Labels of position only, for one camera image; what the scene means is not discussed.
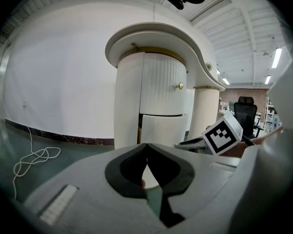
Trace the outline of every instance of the white wall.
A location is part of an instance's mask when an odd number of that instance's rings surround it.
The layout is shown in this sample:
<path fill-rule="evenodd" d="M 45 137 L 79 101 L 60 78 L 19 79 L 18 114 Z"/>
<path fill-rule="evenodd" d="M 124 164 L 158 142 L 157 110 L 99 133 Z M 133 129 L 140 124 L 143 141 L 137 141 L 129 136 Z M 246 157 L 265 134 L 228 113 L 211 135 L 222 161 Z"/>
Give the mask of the white wall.
<path fill-rule="evenodd" d="M 151 21 L 152 13 L 147 0 L 64 0 L 31 16 L 12 46 L 6 118 L 57 134 L 113 138 L 116 69 L 105 45 L 121 28 Z M 212 44 L 185 19 L 158 5 L 155 20 L 188 33 L 205 61 L 216 63 Z"/>
<path fill-rule="evenodd" d="M 194 89 L 187 89 L 186 103 L 185 103 L 185 112 L 188 116 L 187 128 L 186 131 L 190 130 L 190 124 L 192 119 L 193 103 L 194 103 Z"/>

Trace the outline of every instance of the ceiling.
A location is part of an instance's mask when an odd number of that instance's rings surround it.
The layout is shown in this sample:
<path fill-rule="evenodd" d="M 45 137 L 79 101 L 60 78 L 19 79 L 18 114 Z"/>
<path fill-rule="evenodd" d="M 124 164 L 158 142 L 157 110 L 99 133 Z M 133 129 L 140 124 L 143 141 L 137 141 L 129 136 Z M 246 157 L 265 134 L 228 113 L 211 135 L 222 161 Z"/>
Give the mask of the ceiling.
<path fill-rule="evenodd" d="M 30 0 L 8 18 L 0 42 L 36 11 L 59 0 Z M 176 9 L 167 0 L 155 0 L 189 20 L 212 42 L 219 79 L 232 88 L 269 88 L 290 61 L 275 12 L 265 0 L 205 0 Z M 280 62 L 271 69 L 276 48 L 283 47 Z M 267 75 L 271 81 L 265 85 Z"/>

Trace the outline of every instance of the fluted column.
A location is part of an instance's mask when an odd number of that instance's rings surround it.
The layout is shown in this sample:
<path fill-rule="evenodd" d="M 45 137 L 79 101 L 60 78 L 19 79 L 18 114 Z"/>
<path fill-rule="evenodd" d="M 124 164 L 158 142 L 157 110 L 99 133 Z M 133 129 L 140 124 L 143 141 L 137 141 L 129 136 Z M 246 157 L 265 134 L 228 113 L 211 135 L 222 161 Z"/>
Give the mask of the fluted column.
<path fill-rule="evenodd" d="M 206 127 L 216 122 L 219 90 L 213 87 L 197 87 L 188 139 L 201 136 Z"/>
<path fill-rule="evenodd" d="M 118 64 L 114 102 L 115 149 L 137 144 L 144 53 Z"/>

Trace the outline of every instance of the marble baseboard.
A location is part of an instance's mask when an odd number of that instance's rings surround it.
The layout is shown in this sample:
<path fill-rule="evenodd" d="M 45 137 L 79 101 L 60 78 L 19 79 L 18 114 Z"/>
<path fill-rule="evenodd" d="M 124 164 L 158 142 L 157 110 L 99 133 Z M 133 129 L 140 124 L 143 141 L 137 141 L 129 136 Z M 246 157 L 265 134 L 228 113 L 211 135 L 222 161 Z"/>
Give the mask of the marble baseboard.
<path fill-rule="evenodd" d="M 29 133 L 27 126 L 15 123 L 8 119 L 5 120 L 6 124 L 13 126 L 17 129 L 23 130 Z M 113 138 L 85 138 L 85 137 L 77 137 L 77 136 L 69 136 L 69 135 L 59 135 L 51 132 L 42 131 L 39 129 L 31 128 L 30 131 L 32 134 L 43 137 L 49 138 L 57 141 L 75 143 L 75 144 L 84 144 L 84 145 L 95 145 L 95 146 L 113 146 L 114 139 Z"/>

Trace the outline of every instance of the floor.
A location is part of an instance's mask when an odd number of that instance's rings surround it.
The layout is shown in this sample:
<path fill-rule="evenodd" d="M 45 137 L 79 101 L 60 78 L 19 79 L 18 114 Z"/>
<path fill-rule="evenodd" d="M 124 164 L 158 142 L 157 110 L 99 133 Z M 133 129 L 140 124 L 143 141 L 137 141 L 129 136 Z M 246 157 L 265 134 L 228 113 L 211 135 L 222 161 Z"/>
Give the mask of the floor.
<path fill-rule="evenodd" d="M 266 133 L 265 131 L 259 130 L 258 138 L 263 137 L 263 136 L 265 136 L 267 134 L 268 133 Z"/>
<path fill-rule="evenodd" d="M 61 172 L 77 160 L 114 150 L 114 146 L 93 146 L 54 141 L 32 135 L 33 150 L 45 147 L 61 148 L 60 155 L 47 162 L 33 165 L 29 172 L 16 180 L 17 200 L 23 203 L 38 186 Z M 0 120 L 0 187 L 12 198 L 14 196 L 12 180 L 13 167 L 19 159 L 30 154 L 30 135 Z M 147 191 L 148 204 L 159 215 L 162 190 L 157 187 Z"/>

